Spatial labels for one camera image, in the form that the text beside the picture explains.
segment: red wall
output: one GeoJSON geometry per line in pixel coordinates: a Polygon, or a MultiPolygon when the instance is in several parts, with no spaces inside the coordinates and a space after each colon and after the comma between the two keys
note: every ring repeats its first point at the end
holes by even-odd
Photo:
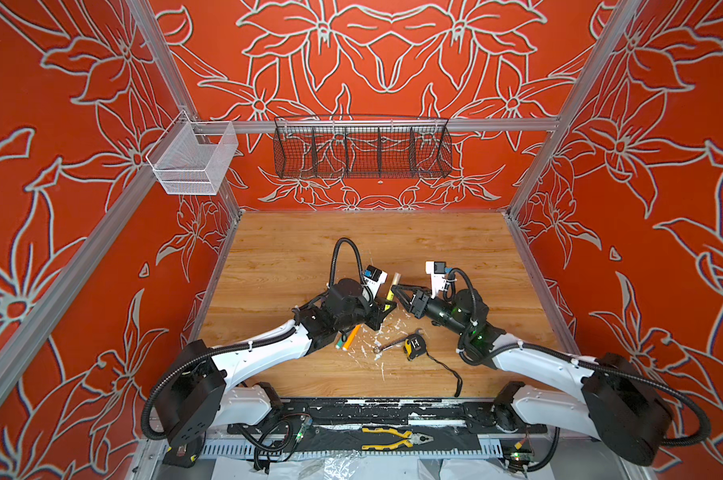
{"type": "Polygon", "coordinates": [[[0,2],[0,348],[177,114],[121,0],[47,3],[0,2]]]}
{"type": "MultiPolygon", "coordinates": [[[[151,3],[203,118],[270,120],[556,116],[615,2],[151,3]]],[[[381,183],[280,180],[248,134],[228,181],[249,210],[501,208],[544,138],[459,134],[449,178],[381,183]]]]}
{"type": "MultiPolygon", "coordinates": [[[[520,218],[583,352],[709,414],[661,478],[723,478],[723,2],[647,2],[520,218]]],[[[672,434],[696,420],[675,406],[672,434]]]]}
{"type": "MultiPolygon", "coordinates": [[[[0,348],[177,114],[122,0],[0,2],[0,348]]],[[[231,219],[155,185],[0,409],[0,478],[121,478],[231,219]]]]}
{"type": "Polygon", "coordinates": [[[230,218],[155,184],[0,408],[0,478],[121,478],[230,218]]]}

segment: wooden tabletop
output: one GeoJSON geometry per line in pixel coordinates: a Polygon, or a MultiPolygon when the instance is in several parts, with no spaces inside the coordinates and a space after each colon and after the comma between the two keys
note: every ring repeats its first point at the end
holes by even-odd
{"type": "MultiPolygon", "coordinates": [[[[248,212],[200,338],[208,346],[228,345],[289,320],[295,305],[325,290],[334,243],[341,236],[356,243],[363,267],[372,264],[388,273],[379,297],[387,293],[395,272],[401,274],[401,283],[430,288],[426,260],[446,261],[471,278],[491,308],[490,323],[529,342],[560,348],[505,220],[494,213],[248,212]]],[[[348,245],[341,247],[335,278],[345,277],[358,277],[348,245]]],[[[376,342],[385,344],[416,328],[425,330],[428,352],[461,374],[461,397],[494,397],[514,379],[536,385],[513,373],[468,366],[455,353],[457,334],[400,307],[379,332],[362,326],[350,351],[336,350],[333,344],[272,367],[248,384],[270,382],[280,396],[452,396],[455,378],[428,357],[410,362],[400,348],[373,353],[376,342]]]]}

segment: pliers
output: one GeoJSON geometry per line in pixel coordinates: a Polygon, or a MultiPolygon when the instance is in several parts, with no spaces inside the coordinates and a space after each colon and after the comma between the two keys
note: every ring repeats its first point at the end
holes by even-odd
{"type": "Polygon", "coordinates": [[[433,442],[433,437],[425,435],[424,433],[413,433],[409,430],[402,433],[395,428],[362,428],[364,433],[390,433],[397,437],[402,437],[404,440],[400,440],[390,445],[363,445],[362,450],[395,450],[401,446],[413,447],[415,445],[422,445],[424,443],[433,442]]]}

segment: black motor housing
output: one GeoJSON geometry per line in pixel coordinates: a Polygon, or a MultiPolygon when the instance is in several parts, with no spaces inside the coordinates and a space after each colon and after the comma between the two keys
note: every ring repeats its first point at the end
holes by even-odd
{"type": "MultiPolygon", "coordinates": [[[[474,330],[475,335],[472,335],[471,346],[483,358],[492,350],[497,337],[506,331],[487,322],[490,307],[483,302],[478,292],[474,291],[474,293],[478,310],[478,315],[476,315],[478,324],[474,330]]],[[[457,335],[461,335],[471,323],[471,319],[474,317],[472,309],[473,301],[468,289],[457,292],[451,302],[446,302],[439,297],[430,298],[424,291],[416,292],[412,300],[412,310],[415,316],[417,313],[420,313],[421,316],[425,315],[431,319],[433,325],[445,326],[457,335]]],[[[483,364],[496,369],[492,359],[483,361],[483,364]]]]}
{"type": "MultiPolygon", "coordinates": [[[[607,353],[597,363],[641,374],[624,357],[607,353]]],[[[651,386],[615,375],[594,372],[583,384],[593,425],[602,442],[638,466],[652,465],[671,426],[671,407],[651,386]]]]}
{"type": "MultiPolygon", "coordinates": [[[[203,354],[203,340],[190,342],[166,373],[203,354]]],[[[225,391],[225,377],[212,359],[199,363],[191,372],[179,376],[156,398],[155,407],[170,447],[185,445],[212,425],[225,391]]]]}
{"type": "Polygon", "coordinates": [[[311,339],[308,355],[332,343],[337,332],[349,332],[361,323],[378,331],[383,318],[377,302],[367,300],[365,288],[356,280],[344,278],[329,287],[321,306],[301,307],[295,321],[308,331],[311,339]]]}

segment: white mesh basket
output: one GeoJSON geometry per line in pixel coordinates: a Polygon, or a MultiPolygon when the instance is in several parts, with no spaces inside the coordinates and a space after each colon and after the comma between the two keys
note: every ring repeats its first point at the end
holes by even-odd
{"type": "Polygon", "coordinates": [[[238,148],[236,131],[228,123],[217,144],[201,143],[205,137],[197,135],[194,122],[183,117],[175,123],[180,130],[169,146],[156,160],[153,153],[149,155],[148,162],[168,194],[215,195],[238,148]]]}

